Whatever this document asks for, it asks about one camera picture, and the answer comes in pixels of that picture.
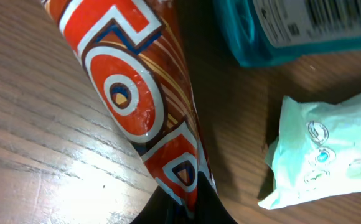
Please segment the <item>wooden table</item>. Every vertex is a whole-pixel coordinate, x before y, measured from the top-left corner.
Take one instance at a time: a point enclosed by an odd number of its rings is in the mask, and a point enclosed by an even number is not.
[[[277,135],[283,95],[337,103],[361,92],[361,52],[240,68],[210,2],[178,7],[224,206],[238,223],[361,223],[361,194],[256,204],[273,184],[261,149]],[[38,1],[0,0],[0,224],[129,223],[156,186]]]

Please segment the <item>light green wrapper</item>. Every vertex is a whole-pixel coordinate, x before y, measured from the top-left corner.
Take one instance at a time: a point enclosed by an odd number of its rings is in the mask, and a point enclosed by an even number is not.
[[[338,105],[285,97],[266,163],[275,187],[263,208],[361,192],[361,94]]]

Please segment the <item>white label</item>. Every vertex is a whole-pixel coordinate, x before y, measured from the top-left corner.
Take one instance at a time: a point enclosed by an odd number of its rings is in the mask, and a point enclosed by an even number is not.
[[[361,0],[253,0],[274,47],[361,37]]]

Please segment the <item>shiny plastic wrapper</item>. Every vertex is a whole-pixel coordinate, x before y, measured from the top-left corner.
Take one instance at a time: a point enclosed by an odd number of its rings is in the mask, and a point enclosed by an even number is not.
[[[48,0],[42,4],[152,177],[185,217],[193,219],[198,179],[205,178],[213,189],[215,184],[199,131],[174,3]]]
[[[275,190],[263,208],[361,192],[361,94],[337,105],[286,97],[266,162]]]

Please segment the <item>plastic bottle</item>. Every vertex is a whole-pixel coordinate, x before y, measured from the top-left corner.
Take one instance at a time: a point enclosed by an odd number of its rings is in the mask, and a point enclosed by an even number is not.
[[[223,35],[244,67],[361,49],[361,0],[214,0]]]

